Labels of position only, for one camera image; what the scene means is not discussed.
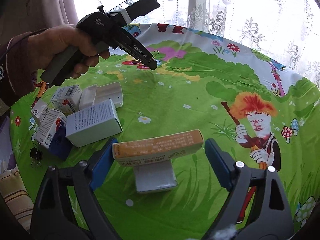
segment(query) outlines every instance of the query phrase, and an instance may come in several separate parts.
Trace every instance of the red mushroom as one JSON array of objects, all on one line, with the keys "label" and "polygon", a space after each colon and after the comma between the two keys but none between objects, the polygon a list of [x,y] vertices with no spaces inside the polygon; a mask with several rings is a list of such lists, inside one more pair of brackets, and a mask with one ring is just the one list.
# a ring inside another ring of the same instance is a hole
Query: red mushroom
[{"label": "red mushroom", "polygon": [[292,136],[292,129],[290,127],[284,126],[282,131],[281,131],[281,135],[282,135],[283,138],[287,138],[287,140],[285,142],[289,143],[290,142],[290,137]]}]

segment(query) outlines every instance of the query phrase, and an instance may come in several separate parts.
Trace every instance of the white glove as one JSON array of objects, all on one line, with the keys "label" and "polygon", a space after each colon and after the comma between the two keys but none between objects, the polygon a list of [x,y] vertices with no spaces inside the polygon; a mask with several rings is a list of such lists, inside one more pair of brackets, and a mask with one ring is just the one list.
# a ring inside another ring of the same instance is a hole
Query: white glove
[{"label": "white glove", "polygon": [[250,152],[251,158],[253,158],[257,163],[266,163],[269,158],[269,154],[264,149],[258,149]]},{"label": "white glove", "polygon": [[244,138],[245,135],[247,135],[247,129],[244,127],[243,124],[238,124],[236,126],[236,142],[237,143],[246,143],[247,139]]}]

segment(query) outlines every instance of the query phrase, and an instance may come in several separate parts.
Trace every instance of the lace curtain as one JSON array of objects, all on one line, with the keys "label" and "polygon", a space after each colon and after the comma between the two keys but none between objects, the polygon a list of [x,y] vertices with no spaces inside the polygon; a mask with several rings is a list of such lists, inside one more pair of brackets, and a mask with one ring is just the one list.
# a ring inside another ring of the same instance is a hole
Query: lace curtain
[{"label": "lace curtain", "polygon": [[[103,4],[74,0],[79,19]],[[320,85],[320,9],[314,0],[158,0],[161,7],[135,23],[181,25],[239,42]]]}]

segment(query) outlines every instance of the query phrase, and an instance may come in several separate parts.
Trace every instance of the human hand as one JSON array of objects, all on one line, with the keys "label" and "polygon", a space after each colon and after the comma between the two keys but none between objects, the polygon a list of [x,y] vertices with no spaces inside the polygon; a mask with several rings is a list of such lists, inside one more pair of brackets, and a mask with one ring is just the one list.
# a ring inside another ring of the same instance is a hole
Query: human hand
[{"label": "human hand", "polygon": [[78,78],[94,67],[99,62],[99,55],[107,59],[110,56],[108,50],[97,55],[97,50],[91,42],[90,36],[76,28],[75,25],[61,25],[49,28],[43,33],[28,38],[28,66],[30,72],[38,69],[46,69],[53,57],[63,52],[69,45],[78,47],[87,56],[83,63],[77,63],[72,78]]},{"label": "human hand", "polygon": [[244,127],[243,124],[238,124],[236,126],[236,133],[240,139],[244,139],[244,136],[248,134],[247,129]]},{"label": "human hand", "polygon": [[253,158],[257,163],[264,162],[266,163],[269,158],[269,154],[265,149],[258,149],[250,152],[251,158]]}]

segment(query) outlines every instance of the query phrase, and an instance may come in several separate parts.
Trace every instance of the table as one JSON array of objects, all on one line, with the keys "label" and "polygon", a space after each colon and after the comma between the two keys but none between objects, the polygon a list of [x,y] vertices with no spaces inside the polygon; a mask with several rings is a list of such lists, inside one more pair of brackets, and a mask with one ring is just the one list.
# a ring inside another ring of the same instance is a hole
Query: table
[{"label": "table", "polygon": [[[117,49],[108,60],[63,86],[84,89],[119,81],[124,95],[118,116],[124,131],[119,141],[138,140],[192,129],[214,138],[235,160],[258,168],[260,160],[275,166],[284,184],[298,230],[320,194],[320,92],[316,85],[273,59],[224,38],[160,24],[125,27],[158,61],[154,71]],[[57,88],[42,96],[50,101]],[[37,126],[30,106],[38,89],[11,111],[13,151],[25,186],[34,200],[50,164],[75,165],[102,148],[107,139],[73,148],[65,162],[44,156],[32,168],[30,149]],[[258,152],[236,137],[236,125],[221,102],[261,144]],[[228,193],[221,188],[204,148],[172,160],[179,186],[172,191],[136,193],[132,168],[114,162],[104,184],[95,191],[114,228],[124,240],[200,239],[212,224]],[[70,198],[79,225],[86,227],[74,191]],[[243,227],[251,202],[246,210]]]}]

